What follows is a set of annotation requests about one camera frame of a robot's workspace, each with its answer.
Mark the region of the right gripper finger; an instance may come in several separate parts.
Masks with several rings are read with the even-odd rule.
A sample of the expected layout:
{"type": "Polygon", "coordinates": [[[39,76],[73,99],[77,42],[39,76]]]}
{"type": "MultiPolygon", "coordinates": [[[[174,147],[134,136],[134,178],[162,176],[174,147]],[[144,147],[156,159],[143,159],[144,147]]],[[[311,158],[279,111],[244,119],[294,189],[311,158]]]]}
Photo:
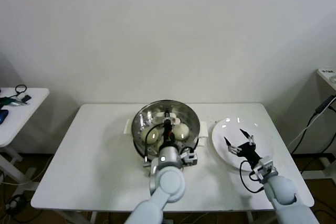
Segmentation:
{"type": "Polygon", "coordinates": [[[240,129],[240,131],[242,132],[242,134],[244,135],[244,137],[247,139],[247,142],[245,142],[244,144],[242,144],[241,146],[255,146],[255,141],[254,141],[254,136],[250,135],[248,132],[244,131],[243,129],[240,129]]]}
{"type": "Polygon", "coordinates": [[[241,149],[239,147],[233,146],[230,141],[224,137],[225,143],[227,145],[228,151],[234,155],[237,155],[238,153],[240,153],[241,149]]]}

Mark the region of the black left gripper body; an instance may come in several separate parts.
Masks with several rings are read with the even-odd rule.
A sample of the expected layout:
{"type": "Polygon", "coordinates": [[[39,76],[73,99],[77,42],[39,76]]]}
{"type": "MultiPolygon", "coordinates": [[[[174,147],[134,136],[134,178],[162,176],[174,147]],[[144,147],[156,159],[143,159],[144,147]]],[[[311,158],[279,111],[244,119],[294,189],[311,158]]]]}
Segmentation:
{"type": "Polygon", "coordinates": [[[165,126],[163,132],[163,143],[160,147],[176,147],[175,136],[172,132],[172,126],[165,126]]]}

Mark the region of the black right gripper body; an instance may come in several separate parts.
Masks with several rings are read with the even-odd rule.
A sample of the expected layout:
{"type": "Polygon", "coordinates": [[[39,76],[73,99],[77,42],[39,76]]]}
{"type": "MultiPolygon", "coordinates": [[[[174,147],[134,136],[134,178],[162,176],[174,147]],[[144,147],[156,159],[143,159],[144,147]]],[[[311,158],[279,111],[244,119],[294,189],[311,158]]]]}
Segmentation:
{"type": "Polygon", "coordinates": [[[256,152],[256,144],[252,142],[246,142],[238,147],[237,156],[244,157],[250,164],[251,168],[255,168],[261,159],[261,157],[256,152]]]}

